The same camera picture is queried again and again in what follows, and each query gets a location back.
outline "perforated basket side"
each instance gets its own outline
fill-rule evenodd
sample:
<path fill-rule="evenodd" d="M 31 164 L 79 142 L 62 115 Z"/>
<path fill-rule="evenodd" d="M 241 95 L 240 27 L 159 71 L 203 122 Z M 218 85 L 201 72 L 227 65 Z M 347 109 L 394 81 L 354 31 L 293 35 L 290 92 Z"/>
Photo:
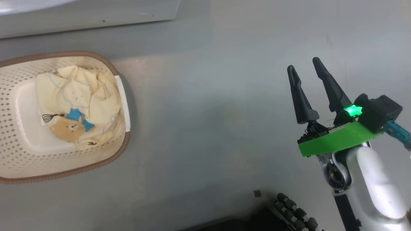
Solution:
<path fill-rule="evenodd" d="M 85 172 L 118 158 L 129 141 L 129 132 L 108 143 L 82 151 L 35 155 L 19 143 L 9 105 L 12 88 L 40 73 L 78 65 L 118 75 L 103 57 L 89 52 L 59 52 L 26 56 L 0 62 L 0 182 L 36 182 Z"/>

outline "gray surface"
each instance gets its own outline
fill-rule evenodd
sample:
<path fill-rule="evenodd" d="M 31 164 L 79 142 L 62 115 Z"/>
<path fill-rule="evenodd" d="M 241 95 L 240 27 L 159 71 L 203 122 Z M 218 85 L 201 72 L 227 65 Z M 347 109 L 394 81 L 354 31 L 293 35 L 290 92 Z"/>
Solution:
<path fill-rule="evenodd" d="M 86 50 L 110 59 L 134 93 L 132 137 L 108 166 L 28 185 L 0 185 L 2 230 L 177 230 L 284 192 L 324 228 L 343 230 L 316 158 L 303 158 L 286 68 L 320 122 L 334 118 L 311 59 L 348 97 L 383 93 L 411 130 L 411 9 L 405 0 L 184 0 L 162 23 L 0 41 L 0 59 Z M 409 153 L 381 136 L 401 192 Z M 407 206 L 411 198 L 405 198 Z"/>

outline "white cabinet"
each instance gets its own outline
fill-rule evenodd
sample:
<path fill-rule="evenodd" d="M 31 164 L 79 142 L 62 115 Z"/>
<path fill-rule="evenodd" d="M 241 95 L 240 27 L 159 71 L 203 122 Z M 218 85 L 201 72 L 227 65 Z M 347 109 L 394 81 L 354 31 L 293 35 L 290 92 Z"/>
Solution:
<path fill-rule="evenodd" d="M 0 16 L 0 38 L 175 18 L 180 0 L 78 0 Z"/>

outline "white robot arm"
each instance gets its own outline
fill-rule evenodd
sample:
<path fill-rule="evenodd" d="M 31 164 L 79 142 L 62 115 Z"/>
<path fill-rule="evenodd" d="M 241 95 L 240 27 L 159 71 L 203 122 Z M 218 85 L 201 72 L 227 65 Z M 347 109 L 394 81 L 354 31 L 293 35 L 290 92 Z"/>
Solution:
<path fill-rule="evenodd" d="M 352 104 L 320 59 L 314 58 L 313 64 L 324 83 L 330 110 L 337 115 L 332 128 L 316 121 L 319 115 L 311 108 L 296 70 L 289 66 L 297 122 L 308 123 L 298 144 L 303 156 L 318 158 L 345 229 L 411 230 L 402 195 L 369 144 L 369 140 L 386 132 L 411 151 L 410 133 L 394 122 L 402 107 L 385 95 L 368 99 L 362 94 Z"/>

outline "cloth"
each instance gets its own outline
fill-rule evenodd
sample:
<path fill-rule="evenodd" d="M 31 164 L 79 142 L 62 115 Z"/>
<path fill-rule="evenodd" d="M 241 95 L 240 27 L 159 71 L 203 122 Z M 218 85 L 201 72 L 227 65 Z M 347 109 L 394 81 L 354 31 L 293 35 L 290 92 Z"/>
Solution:
<path fill-rule="evenodd" d="M 36 90 L 42 119 L 51 132 L 80 150 L 116 139 L 125 129 L 117 83 L 106 72 L 59 68 L 39 74 Z"/>

